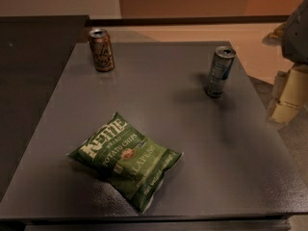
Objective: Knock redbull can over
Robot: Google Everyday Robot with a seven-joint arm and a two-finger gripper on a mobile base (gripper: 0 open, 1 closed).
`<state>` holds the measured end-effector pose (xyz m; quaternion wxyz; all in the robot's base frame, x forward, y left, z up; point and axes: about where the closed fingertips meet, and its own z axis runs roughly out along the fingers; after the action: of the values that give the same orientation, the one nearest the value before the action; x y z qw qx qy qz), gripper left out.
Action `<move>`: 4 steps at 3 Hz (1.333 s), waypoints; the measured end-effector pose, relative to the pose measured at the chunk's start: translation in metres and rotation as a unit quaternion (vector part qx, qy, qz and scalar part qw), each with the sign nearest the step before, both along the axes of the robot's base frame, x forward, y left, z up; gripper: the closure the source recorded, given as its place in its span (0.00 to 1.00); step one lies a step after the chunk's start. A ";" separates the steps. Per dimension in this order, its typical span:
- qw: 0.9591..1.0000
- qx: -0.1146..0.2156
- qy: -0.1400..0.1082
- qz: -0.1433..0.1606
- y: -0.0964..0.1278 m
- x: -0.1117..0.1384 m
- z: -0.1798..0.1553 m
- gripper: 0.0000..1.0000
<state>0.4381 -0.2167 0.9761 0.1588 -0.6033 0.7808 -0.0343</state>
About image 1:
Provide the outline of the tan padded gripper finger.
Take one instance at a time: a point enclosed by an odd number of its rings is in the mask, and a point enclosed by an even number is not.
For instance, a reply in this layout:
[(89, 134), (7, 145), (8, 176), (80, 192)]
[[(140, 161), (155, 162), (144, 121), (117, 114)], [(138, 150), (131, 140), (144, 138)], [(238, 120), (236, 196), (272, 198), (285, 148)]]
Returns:
[(307, 102), (308, 65), (294, 64), (287, 72), (278, 71), (269, 103), (269, 119), (289, 123)]

